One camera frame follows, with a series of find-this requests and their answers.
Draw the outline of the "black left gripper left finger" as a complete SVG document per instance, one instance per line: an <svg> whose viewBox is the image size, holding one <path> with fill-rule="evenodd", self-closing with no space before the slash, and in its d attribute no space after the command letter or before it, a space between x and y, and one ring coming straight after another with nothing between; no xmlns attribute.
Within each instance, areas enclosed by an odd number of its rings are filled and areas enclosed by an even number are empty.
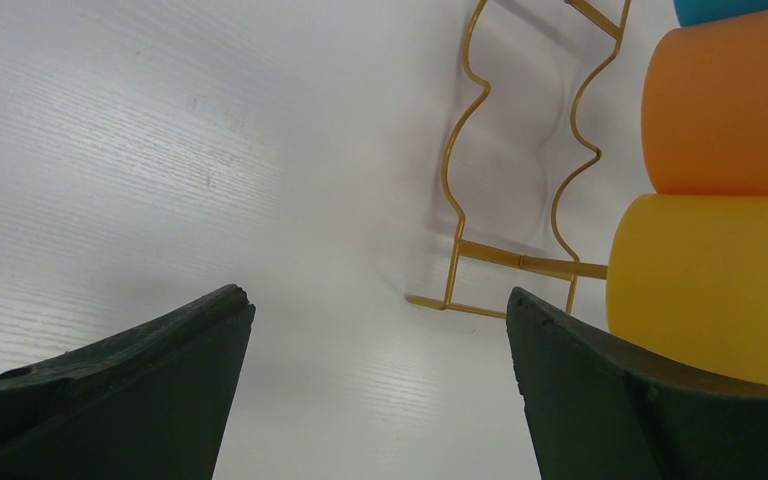
<svg viewBox="0 0 768 480"><path fill-rule="evenodd" d="M0 374L0 479L209 479L255 308L229 284Z"/></svg>

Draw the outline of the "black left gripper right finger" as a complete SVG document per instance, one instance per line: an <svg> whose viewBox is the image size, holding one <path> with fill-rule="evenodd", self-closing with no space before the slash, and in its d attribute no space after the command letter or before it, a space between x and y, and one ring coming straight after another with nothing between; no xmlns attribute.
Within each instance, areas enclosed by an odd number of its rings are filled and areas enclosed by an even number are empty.
<svg viewBox="0 0 768 480"><path fill-rule="evenodd" d="M545 479L768 479L768 385L668 359L515 288L506 328Z"/></svg>

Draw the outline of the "yellow wine glass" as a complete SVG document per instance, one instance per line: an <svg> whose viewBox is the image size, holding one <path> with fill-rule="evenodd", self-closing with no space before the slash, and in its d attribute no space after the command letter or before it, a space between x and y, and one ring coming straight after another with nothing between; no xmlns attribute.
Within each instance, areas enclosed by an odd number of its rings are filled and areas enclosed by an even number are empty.
<svg viewBox="0 0 768 480"><path fill-rule="evenodd" d="M606 312L633 344L768 385L768 197L636 199L613 241Z"/></svg>

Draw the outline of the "orange wine glass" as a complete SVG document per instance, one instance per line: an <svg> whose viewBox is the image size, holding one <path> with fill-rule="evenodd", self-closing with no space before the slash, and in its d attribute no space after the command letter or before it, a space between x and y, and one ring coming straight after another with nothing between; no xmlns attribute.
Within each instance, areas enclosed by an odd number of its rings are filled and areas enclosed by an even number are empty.
<svg viewBox="0 0 768 480"><path fill-rule="evenodd" d="M656 192L768 196L768 10L669 31L641 131Z"/></svg>

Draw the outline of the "blue wine glass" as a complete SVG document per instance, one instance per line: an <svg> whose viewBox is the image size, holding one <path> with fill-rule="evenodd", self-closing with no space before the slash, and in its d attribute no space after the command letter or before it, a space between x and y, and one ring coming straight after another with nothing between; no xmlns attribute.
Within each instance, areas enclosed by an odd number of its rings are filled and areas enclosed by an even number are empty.
<svg viewBox="0 0 768 480"><path fill-rule="evenodd" d="M674 11L681 27L768 10L768 0L673 0Z"/></svg>

